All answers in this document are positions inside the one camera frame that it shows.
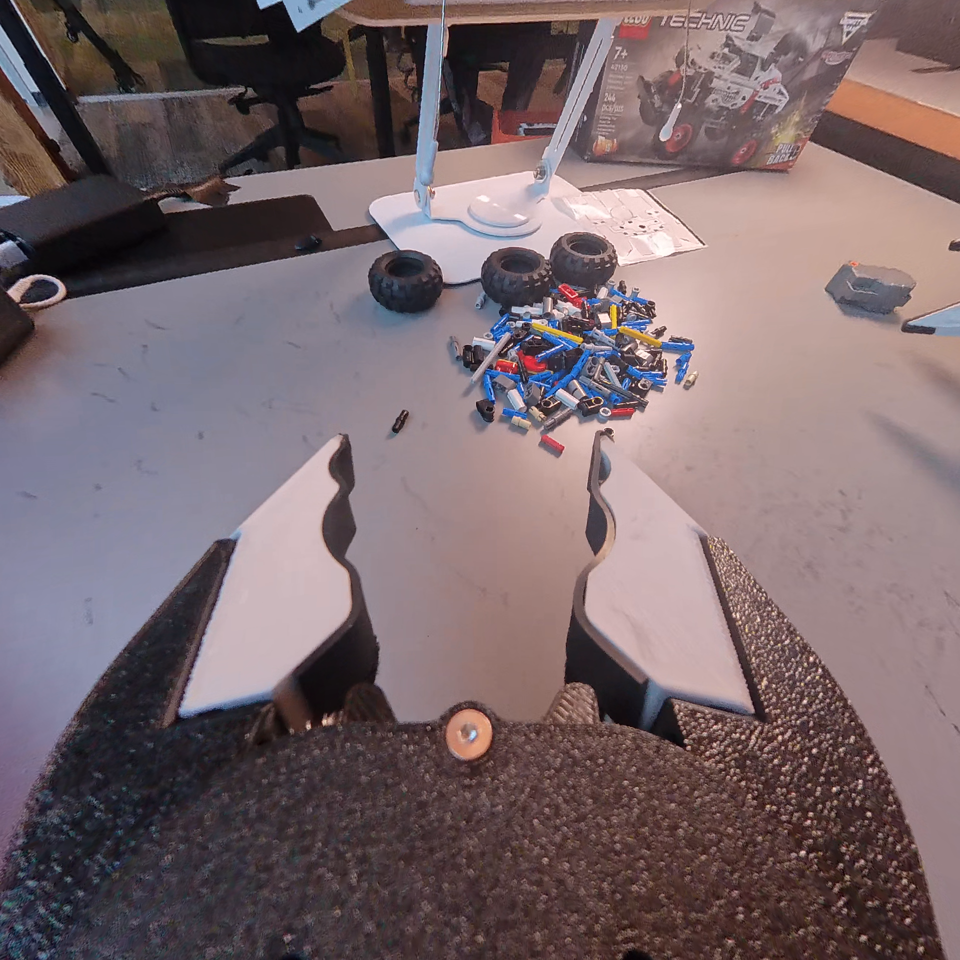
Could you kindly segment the wood-edged table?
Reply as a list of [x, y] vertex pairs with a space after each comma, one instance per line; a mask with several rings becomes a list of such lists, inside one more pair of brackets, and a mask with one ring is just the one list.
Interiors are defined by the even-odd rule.
[[958, 65], [867, 40], [811, 142], [958, 203]]

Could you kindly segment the clear sticker sheet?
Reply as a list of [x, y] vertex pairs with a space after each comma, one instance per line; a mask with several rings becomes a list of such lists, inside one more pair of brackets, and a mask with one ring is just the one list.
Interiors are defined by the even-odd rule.
[[707, 244], [652, 194], [637, 188], [576, 191], [558, 207], [581, 232], [605, 238], [620, 266], [703, 249]]

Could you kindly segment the black desk mat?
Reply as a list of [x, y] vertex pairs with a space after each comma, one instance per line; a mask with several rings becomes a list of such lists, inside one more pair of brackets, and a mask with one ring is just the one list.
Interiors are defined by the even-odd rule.
[[334, 229], [308, 195], [165, 215], [166, 230], [67, 271], [69, 298], [132, 289], [387, 239], [374, 223]]

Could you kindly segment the black office chair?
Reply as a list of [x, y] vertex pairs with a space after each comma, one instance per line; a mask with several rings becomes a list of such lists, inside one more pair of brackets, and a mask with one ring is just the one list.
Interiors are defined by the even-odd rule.
[[300, 108], [301, 100], [330, 91], [347, 66], [342, 45], [325, 36], [320, 23], [296, 31], [281, 3], [167, 1], [165, 6], [200, 81], [241, 87], [228, 100], [239, 114], [261, 105], [275, 109], [275, 123], [222, 161], [222, 175], [267, 162], [272, 150], [282, 150], [287, 170], [301, 163], [302, 149], [329, 162], [347, 161], [340, 138], [307, 126]]

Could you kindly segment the grey motor block assembly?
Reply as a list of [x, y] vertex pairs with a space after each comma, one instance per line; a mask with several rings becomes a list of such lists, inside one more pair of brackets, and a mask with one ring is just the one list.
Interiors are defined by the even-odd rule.
[[824, 292], [840, 306], [888, 315], [909, 302], [915, 287], [916, 280], [904, 270], [847, 261], [826, 283]]

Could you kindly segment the grey desk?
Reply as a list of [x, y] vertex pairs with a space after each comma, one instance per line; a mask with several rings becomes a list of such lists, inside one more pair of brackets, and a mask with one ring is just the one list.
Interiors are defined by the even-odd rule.
[[[809, 146], [788, 174], [654, 176], [705, 242], [623, 275], [695, 342], [616, 444], [723, 539], [867, 727], [958, 958], [958, 338], [846, 314], [844, 261], [958, 301], [958, 204]], [[369, 243], [67, 300], [2, 368], [2, 847], [62, 730], [211, 543], [351, 439], [358, 570], [399, 719], [562, 685], [592, 426], [483, 424], [449, 352], [477, 286], [416, 317], [372, 299]], [[410, 411], [397, 436], [391, 427]]]

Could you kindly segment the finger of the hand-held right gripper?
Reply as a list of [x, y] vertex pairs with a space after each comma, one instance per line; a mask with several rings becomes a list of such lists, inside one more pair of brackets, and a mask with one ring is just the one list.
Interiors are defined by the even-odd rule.
[[902, 332], [924, 335], [959, 335], [960, 303], [910, 318], [903, 322]]

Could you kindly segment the toy truck box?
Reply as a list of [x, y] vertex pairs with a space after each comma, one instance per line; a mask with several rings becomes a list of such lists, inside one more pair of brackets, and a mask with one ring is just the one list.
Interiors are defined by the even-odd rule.
[[787, 172], [881, 7], [682, 2], [626, 16], [571, 144], [586, 162]]

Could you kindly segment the white book stand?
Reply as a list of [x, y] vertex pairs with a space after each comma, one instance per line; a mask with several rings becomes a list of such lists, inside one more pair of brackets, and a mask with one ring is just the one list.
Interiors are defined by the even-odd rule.
[[598, 16], [590, 42], [572, 80], [549, 143], [532, 171], [438, 185], [435, 166], [443, 67], [449, 30], [466, 22], [467, 12], [448, 10], [447, 2], [427, 14], [423, 87], [416, 135], [413, 185], [407, 191], [374, 199], [372, 220], [398, 248], [434, 258], [449, 284], [474, 282], [479, 265], [502, 245], [535, 237], [549, 245], [558, 217], [552, 212], [551, 182], [606, 63], [614, 33], [628, 2], [592, 2]]

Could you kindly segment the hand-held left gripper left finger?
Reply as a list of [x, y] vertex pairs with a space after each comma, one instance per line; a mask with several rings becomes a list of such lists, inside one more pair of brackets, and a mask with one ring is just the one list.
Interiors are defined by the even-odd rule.
[[222, 542], [178, 717], [271, 702], [282, 721], [320, 721], [376, 679], [378, 640], [347, 558], [354, 484], [350, 438], [335, 436]]

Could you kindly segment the pile of small building bricks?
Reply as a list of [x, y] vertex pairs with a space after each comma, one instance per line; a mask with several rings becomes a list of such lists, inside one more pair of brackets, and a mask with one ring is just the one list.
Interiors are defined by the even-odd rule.
[[556, 458], [564, 426], [613, 437], [669, 384], [690, 391], [699, 378], [694, 340], [659, 323], [654, 300], [624, 280], [559, 283], [540, 302], [501, 308], [478, 335], [451, 335], [448, 351], [478, 392], [483, 425], [535, 435]]

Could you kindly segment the scissors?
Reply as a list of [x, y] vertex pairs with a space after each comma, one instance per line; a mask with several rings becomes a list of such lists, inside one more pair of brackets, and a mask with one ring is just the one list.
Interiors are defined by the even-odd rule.
[[14, 282], [6, 294], [28, 312], [37, 312], [56, 306], [67, 297], [66, 284], [45, 273], [25, 275]]

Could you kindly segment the black power adapter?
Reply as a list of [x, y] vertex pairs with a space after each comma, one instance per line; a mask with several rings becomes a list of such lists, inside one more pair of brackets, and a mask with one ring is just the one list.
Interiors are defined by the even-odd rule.
[[1, 209], [1, 268], [57, 275], [164, 232], [156, 199], [93, 175]]

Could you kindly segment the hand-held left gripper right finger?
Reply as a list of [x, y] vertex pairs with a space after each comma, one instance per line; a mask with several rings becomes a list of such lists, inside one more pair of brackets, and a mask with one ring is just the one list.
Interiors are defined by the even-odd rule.
[[759, 718], [706, 531], [625, 452], [596, 433], [586, 476], [591, 559], [574, 586], [567, 684], [601, 719], [654, 731], [670, 701]]

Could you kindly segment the black toy tyre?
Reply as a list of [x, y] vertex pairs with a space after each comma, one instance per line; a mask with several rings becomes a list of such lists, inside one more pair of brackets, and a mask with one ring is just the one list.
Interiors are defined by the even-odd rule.
[[618, 253], [611, 241], [589, 232], [560, 236], [549, 254], [551, 273], [558, 285], [596, 289], [618, 269]]
[[444, 289], [440, 265], [412, 249], [392, 250], [373, 261], [367, 272], [370, 294], [387, 310], [424, 313], [436, 305]]
[[546, 258], [533, 249], [508, 246], [492, 252], [481, 268], [480, 282], [489, 300], [505, 311], [539, 304], [553, 288]]

